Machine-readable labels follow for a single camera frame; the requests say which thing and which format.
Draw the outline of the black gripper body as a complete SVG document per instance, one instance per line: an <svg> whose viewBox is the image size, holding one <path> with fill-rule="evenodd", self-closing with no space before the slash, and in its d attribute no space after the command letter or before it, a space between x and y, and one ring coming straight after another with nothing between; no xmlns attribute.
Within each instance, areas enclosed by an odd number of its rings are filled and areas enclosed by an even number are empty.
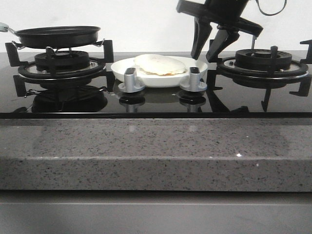
<svg viewBox="0 0 312 234"><path fill-rule="evenodd" d="M204 4L180 0L176 10L179 13L204 18L223 28L259 36L263 30L262 26L241 17L246 5L246 0L207 0Z"/></svg>

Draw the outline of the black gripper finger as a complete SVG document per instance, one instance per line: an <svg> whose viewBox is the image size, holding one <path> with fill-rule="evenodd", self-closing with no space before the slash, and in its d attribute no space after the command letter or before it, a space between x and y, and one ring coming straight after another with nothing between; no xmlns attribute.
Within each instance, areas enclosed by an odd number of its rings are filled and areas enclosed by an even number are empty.
<svg viewBox="0 0 312 234"><path fill-rule="evenodd" d="M211 22L204 17L195 17L194 23L195 30L191 57L193 59L198 59L206 41L211 34L212 27Z"/></svg>
<svg viewBox="0 0 312 234"><path fill-rule="evenodd" d="M208 62L215 62L218 55L230 44L239 38L238 31L219 29L215 39L210 40L209 50L206 54Z"/></svg>

